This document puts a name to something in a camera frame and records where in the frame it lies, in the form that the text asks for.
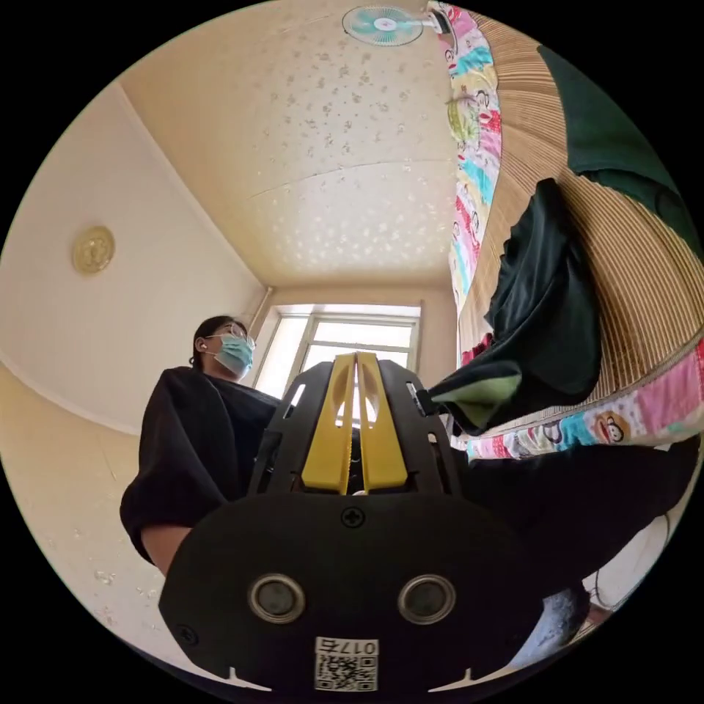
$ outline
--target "wall fan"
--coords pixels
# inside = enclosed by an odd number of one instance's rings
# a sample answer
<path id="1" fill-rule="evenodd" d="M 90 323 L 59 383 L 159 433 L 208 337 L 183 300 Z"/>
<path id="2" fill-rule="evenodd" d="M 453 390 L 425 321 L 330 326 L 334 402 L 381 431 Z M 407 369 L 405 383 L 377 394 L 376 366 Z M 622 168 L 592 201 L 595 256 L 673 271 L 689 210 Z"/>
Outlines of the wall fan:
<path id="1" fill-rule="evenodd" d="M 434 10 L 412 15 L 399 7 L 356 7 L 342 18 L 342 28 L 360 42 L 373 46 L 401 46 L 415 41 L 423 27 L 437 34 L 450 32 L 447 19 Z"/>

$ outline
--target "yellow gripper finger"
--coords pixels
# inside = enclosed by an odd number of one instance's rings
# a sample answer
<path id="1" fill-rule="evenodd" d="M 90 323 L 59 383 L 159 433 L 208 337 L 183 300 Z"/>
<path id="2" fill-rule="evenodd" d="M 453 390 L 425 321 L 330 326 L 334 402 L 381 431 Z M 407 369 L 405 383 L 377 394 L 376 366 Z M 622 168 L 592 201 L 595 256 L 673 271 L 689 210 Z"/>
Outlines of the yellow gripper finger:
<path id="1" fill-rule="evenodd" d="M 354 367 L 354 354 L 341 354 L 333 364 L 318 425 L 303 468 L 302 479 L 306 488 L 347 493 L 352 452 Z M 343 404 L 342 424 L 338 425 L 337 416 Z"/>
<path id="2" fill-rule="evenodd" d="M 364 490 L 370 493 L 375 489 L 404 486 L 408 472 L 375 354 L 357 353 L 357 377 L 362 421 L 359 437 L 362 446 Z M 373 422 L 369 420 L 367 401 L 376 414 Z"/>

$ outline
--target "eyeglasses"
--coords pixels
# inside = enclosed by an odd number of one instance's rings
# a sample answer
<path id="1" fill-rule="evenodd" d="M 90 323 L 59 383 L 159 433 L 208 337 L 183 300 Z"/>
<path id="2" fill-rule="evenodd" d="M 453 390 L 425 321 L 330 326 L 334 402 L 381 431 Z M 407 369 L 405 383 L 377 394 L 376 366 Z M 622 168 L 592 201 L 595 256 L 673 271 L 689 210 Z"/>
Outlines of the eyeglasses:
<path id="1" fill-rule="evenodd" d="M 233 337 L 239 337 L 240 340 L 246 340 L 252 349 L 257 346 L 254 339 L 250 337 L 237 323 L 228 323 L 227 325 L 223 325 L 220 329 L 222 330 L 220 334 L 230 334 Z"/>

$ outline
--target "black hair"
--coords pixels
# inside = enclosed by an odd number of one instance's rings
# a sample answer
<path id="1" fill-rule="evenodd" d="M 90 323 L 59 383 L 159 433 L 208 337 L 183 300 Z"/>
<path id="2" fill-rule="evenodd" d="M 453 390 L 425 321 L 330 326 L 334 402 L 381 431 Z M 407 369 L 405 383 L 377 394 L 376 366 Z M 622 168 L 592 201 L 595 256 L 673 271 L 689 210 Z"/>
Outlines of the black hair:
<path id="1" fill-rule="evenodd" d="M 214 318 L 208 318 L 204 320 L 200 325 L 198 325 L 197 330 L 193 333 L 193 356 L 189 359 L 189 364 L 198 371 L 203 371 L 203 359 L 202 354 L 196 349 L 196 340 L 199 337 L 209 337 L 214 335 L 218 328 L 228 323 L 234 323 L 236 326 L 242 328 L 245 335 L 249 334 L 249 331 L 245 327 L 244 323 L 233 318 L 231 315 L 216 315 Z"/>

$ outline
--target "qr code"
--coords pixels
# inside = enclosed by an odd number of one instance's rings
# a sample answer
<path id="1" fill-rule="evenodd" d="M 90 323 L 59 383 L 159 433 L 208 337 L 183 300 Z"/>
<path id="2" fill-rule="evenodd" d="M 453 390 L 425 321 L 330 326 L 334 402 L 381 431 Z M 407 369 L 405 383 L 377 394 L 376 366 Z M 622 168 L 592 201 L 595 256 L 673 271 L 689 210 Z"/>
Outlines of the qr code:
<path id="1" fill-rule="evenodd" d="M 316 639 L 316 689 L 328 692 L 375 692 L 377 669 L 377 641 Z"/>

